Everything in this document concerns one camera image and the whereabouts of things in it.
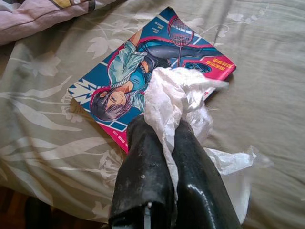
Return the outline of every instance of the white crumpled tissue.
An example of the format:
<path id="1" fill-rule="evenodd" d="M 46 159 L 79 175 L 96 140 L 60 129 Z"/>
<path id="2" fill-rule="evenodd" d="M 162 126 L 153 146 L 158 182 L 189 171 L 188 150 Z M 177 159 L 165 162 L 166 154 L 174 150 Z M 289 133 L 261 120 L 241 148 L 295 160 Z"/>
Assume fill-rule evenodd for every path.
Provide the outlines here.
<path id="1" fill-rule="evenodd" d="M 212 119 L 204 106 L 204 92 L 213 87 L 227 86 L 227 82 L 210 80 L 195 69 L 156 68 L 145 91 L 144 118 L 156 132 L 163 146 L 163 153 L 177 196 L 178 170 L 172 158 L 175 129 L 181 119 L 190 123 L 198 141 L 202 144 L 212 129 Z M 229 154 L 205 148 L 221 174 L 239 221 L 245 219 L 250 197 L 250 174 L 245 170 L 257 164 L 270 165 L 263 155 L 250 147 L 247 152 Z"/>

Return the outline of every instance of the bed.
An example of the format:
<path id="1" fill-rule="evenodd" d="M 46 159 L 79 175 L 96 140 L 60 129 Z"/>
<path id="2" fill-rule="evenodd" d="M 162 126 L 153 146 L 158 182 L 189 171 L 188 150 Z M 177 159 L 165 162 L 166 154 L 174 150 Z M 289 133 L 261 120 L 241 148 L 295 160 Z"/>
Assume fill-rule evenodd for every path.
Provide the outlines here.
<path id="1" fill-rule="evenodd" d="M 167 6 L 230 58 L 228 89 L 207 101 L 205 145 L 254 145 L 246 229 L 305 228 L 305 2 L 129 0 L 0 47 L 0 185 L 82 219 L 106 222 L 124 153 L 67 88 Z"/>

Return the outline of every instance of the wooden floor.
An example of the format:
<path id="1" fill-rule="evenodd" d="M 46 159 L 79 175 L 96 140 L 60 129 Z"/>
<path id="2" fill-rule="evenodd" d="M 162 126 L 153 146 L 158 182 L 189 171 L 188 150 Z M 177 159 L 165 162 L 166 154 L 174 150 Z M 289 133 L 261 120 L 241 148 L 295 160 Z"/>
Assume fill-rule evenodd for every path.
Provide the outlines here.
<path id="1" fill-rule="evenodd" d="M 0 228 L 24 229 L 24 206 L 27 196 L 5 187 L 0 187 Z M 53 229 L 100 229 L 101 223 L 86 221 L 60 210 L 52 211 Z"/>

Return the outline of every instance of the book cover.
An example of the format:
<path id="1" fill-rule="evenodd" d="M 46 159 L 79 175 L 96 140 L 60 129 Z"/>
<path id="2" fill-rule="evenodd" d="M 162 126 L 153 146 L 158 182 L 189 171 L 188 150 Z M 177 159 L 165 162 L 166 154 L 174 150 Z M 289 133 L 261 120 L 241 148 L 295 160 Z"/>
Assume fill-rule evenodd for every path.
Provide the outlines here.
<path id="1" fill-rule="evenodd" d="M 127 126 L 144 112 L 145 90 L 157 67 L 197 69 L 216 80 L 225 80 L 236 68 L 168 7 L 68 91 L 127 153 Z"/>

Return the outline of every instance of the character's dark hair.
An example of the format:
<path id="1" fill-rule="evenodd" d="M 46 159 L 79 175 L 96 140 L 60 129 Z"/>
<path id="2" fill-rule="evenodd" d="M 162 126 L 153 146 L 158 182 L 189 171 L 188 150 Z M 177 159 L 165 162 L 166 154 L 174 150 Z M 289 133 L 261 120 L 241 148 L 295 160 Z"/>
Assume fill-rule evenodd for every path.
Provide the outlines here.
<path id="1" fill-rule="evenodd" d="M 106 110 L 107 102 L 114 90 L 115 88 L 106 91 L 107 94 L 104 97 L 100 96 L 103 92 L 98 92 L 93 98 L 91 113 L 102 121 L 112 121 L 118 119 L 126 114 L 132 106 L 130 95 L 126 93 L 125 105 L 112 105 Z"/>

